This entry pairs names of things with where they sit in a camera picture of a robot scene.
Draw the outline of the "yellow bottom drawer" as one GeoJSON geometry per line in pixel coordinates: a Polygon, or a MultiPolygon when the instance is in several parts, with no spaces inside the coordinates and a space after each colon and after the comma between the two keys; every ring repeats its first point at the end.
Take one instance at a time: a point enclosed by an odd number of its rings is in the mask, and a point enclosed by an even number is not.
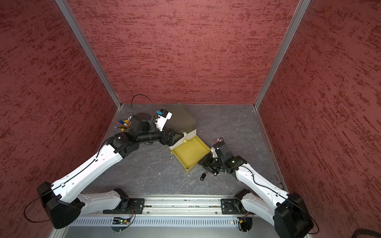
{"type": "Polygon", "coordinates": [[[170,152],[177,158],[185,172],[190,172],[210,152],[210,148],[196,135],[170,152]]]}

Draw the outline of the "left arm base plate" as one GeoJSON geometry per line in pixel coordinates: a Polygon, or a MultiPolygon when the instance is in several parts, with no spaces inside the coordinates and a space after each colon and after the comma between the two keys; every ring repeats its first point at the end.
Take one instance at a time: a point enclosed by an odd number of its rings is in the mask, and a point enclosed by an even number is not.
{"type": "Polygon", "coordinates": [[[103,214],[142,214],[144,198],[125,198],[113,210],[103,210],[103,214]]]}

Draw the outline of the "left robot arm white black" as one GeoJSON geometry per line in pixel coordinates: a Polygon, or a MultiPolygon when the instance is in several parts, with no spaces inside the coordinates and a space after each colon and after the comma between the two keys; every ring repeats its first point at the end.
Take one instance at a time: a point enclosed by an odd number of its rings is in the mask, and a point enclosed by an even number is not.
{"type": "Polygon", "coordinates": [[[55,229],[61,229],[79,216],[103,211],[107,214],[126,214],[133,208],[128,195],[120,188],[92,195],[83,190],[110,167],[119,163],[141,144],[156,141],[173,146],[186,133],[181,129],[185,116],[165,109],[152,117],[138,113],[129,118],[128,130],[108,138],[98,152],[68,175],[37,188],[39,199],[55,229]]]}

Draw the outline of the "white drawer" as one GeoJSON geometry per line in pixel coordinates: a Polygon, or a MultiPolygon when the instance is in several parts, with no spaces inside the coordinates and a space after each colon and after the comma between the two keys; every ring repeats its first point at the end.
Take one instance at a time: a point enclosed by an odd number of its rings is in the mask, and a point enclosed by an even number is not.
{"type": "Polygon", "coordinates": [[[180,139],[178,142],[175,142],[175,144],[173,146],[169,146],[169,148],[174,149],[178,146],[181,146],[182,144],[187,143],[190,139],[192,139],[196,136],[196,132],[197,132],[196,129],[191,131],[190,133],[184,132],[184,134],[185,134],[184,138],[180,139]]]}

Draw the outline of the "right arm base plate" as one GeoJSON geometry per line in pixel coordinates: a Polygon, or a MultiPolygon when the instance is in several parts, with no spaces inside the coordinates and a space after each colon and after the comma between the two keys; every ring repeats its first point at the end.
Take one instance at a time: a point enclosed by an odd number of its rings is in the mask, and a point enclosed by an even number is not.
{"type": "Polygon", "coordinates": [[[220,200],[221,211],[224,215],[246,215],[247,211],[241,201],[236,198],[224,198],[220,200]]]}

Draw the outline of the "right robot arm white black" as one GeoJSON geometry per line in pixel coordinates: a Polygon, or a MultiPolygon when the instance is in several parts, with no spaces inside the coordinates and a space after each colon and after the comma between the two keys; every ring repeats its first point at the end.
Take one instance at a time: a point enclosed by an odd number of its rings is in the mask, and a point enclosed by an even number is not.
{"type": "Polygon", "coordinates": [[[206,172],[232,175],[248,189],[235,195],[235,209],[252,213],[274,226],[281,238],[303,238],[315,227],[303,198],[278,188],[261,176],[241,156],[235,156],[224,141],[214,144],[199,162],[206,172]]]}

